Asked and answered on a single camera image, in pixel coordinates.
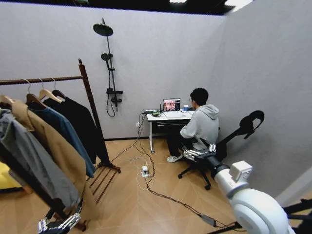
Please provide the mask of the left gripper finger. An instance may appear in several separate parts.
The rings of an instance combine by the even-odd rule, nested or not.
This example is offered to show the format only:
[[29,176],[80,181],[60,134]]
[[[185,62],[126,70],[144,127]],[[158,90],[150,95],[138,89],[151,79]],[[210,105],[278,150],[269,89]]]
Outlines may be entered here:
[[72,229],[76,224],[79,223],[81,219],[81,210],[82,210],[82,203],[83,203],[83,198],[79,202],[76,211],[74,212],[73,215],[71,215],[68,219],[66,219],[61,225],[59,225],[60,230],[70,230]]
[[38,232],[45,232],[48,230],[49,220],[53,216],[53,209],[50,209],[43,219],[40,219],[37,224]]

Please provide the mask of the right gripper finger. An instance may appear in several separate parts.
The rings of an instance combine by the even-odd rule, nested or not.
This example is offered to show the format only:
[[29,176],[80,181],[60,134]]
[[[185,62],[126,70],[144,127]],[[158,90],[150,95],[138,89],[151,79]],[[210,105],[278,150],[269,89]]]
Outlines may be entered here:
[[210,153],[216,153],[216,145],[215,144],[211,144],[208,143],[205,139],[200,138],[201,142],[205,145],[206,149],[210,152]]
[[204,159],[204,157],[202,156],[202,150],[198,149],[189,150],[185,145],[182,145],[182,150],[183,150],[182,155],[186,159],[189,159],[194,162],[198,162]]

